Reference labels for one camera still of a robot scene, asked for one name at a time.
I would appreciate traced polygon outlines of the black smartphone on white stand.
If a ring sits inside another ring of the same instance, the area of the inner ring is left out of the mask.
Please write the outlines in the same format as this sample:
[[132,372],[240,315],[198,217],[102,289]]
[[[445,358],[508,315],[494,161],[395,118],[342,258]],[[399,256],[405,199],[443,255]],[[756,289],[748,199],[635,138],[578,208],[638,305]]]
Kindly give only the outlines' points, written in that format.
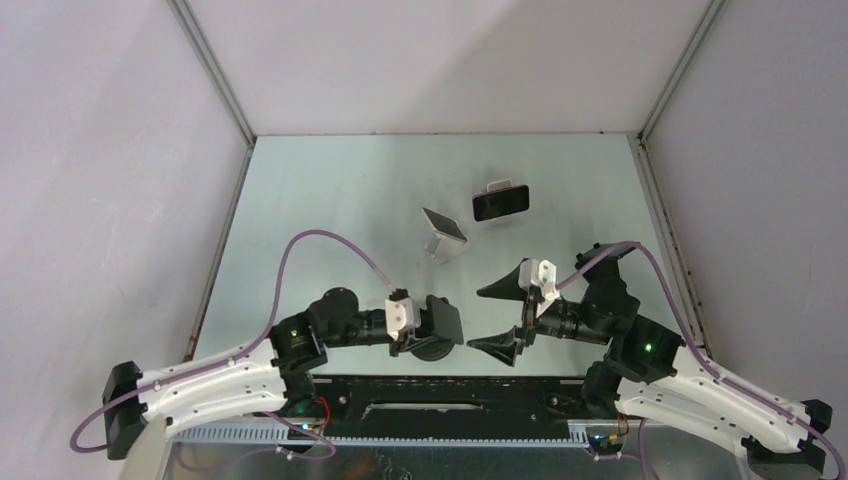
[[527,185],[486,192],[472,198],[473,218],[476,222],[525,212],[529,208],[530,190]]

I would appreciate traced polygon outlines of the black angled phone stand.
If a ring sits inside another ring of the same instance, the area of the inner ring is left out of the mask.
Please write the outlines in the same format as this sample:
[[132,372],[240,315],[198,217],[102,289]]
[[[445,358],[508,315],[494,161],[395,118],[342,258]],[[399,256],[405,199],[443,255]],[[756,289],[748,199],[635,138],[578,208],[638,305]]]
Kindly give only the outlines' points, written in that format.
[[578,270],[594,262],[581,274],[588,282],[583,299],[586,304],[610,310],[639,307],[640,301],[628,291],[619,268],[619,261],[634,250],[633,246],[595,243],[591,249],[576,255],[575,268]]

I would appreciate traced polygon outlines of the white angled phone stand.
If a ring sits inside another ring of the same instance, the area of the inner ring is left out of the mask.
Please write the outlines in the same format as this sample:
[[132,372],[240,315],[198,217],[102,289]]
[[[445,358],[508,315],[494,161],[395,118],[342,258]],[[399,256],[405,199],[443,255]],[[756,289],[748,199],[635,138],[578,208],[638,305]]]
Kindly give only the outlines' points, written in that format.
[[463,254],[470,247],[469,240],[461,241],[439,231],[434,231],[431,238],[424,244],[427,256],[435,265],[441,265]]

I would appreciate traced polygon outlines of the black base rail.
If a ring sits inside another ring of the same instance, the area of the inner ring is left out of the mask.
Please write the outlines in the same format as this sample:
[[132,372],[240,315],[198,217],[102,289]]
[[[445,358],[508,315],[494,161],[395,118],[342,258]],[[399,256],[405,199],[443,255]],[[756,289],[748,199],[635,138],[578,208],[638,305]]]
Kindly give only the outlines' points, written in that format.
[[352,443],[584,442],[581,426],[625,430],[591,411],[580,377],[315,375],[327,434]]

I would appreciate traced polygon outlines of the black smartphone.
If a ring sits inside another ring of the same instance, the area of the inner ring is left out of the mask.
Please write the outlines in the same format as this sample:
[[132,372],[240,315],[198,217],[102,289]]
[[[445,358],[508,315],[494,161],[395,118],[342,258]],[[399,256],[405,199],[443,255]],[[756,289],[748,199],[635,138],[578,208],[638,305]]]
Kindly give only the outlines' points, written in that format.
[[476,222],[525,212],[529,208],[530,190],[527,185],[486,192],[472,198],[473,218]]
[[459,310],[444,297],[428,295],[425,300],[427,324],[432,335],[456,345],[465,343]]

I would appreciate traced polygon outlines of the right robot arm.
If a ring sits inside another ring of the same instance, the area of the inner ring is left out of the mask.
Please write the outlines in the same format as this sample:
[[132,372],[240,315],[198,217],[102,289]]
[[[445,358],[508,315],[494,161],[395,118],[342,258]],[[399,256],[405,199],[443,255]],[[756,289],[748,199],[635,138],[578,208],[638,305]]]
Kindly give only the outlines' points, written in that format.
[[640,417],[698,436],[742,458],[763,479],[821,478],[827,453],[815,437],[829,428],[831,407],[772,395],[639,314],[640,302],[628,293],[619,260],[578,255],[576,266],[588,283],[579,302],[559,293],[551,262],[522,260],[477,292],[521,302],[520,325],[468,346],[511,366],[538,336],[605,345],[581,387],[591,416]]

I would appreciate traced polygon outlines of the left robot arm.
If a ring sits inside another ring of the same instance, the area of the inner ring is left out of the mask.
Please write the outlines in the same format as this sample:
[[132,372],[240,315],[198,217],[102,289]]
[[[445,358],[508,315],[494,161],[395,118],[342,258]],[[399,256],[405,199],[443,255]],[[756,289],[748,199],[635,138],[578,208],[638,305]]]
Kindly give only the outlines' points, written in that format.
[[133,361],[118,364],[102,395],[107,457],[125,459],[158,418],[171,437],[254,412],[285,409],[304,416],[316,403],[309,372],[327,363],[328,349],[386,344],[393,356],[421,357],[460,328],[458,310],[443,298],[429,295],[418,306],[405,290],[397,290],[383,308],[362,310],[353,291],[338,287],[274,324],[254,350],[238,346],[160,370],[142,371]]

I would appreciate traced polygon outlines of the black phone stand round base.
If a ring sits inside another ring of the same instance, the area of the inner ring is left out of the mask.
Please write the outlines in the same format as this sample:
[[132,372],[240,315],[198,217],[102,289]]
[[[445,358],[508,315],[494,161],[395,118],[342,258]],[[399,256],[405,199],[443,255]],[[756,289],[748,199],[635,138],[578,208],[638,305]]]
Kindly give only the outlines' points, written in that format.
[[456,343],[440,336],[413,338],[407,345],[407,351],[424,362],[437,362],[447,357]]

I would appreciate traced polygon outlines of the small phone on stand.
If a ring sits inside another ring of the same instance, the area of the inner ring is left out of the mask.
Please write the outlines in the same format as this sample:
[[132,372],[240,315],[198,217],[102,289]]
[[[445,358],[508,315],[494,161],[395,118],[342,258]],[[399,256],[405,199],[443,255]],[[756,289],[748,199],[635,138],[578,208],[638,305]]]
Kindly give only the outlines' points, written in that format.
[[430,228],[435,232],[436,235],[441,235],[446,238],[456,240],[460,243],[466,243],[468,241],[467,237],[464,235],[455,220],[446,217],[442,214],[439,214],[426,207],[422,208],[422,212],[428,224],[430,225]]

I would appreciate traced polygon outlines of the white phone stand behind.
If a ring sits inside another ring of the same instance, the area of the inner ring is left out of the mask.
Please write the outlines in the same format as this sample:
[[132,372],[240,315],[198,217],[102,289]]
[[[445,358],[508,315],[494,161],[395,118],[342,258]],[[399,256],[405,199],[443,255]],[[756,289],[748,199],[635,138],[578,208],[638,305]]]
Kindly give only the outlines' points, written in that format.
[[510,189],[513,187],[513,182],[511,179],[503,179],[494,182],[490,182],[486,186],[486,193],[493,193],[505,189]]

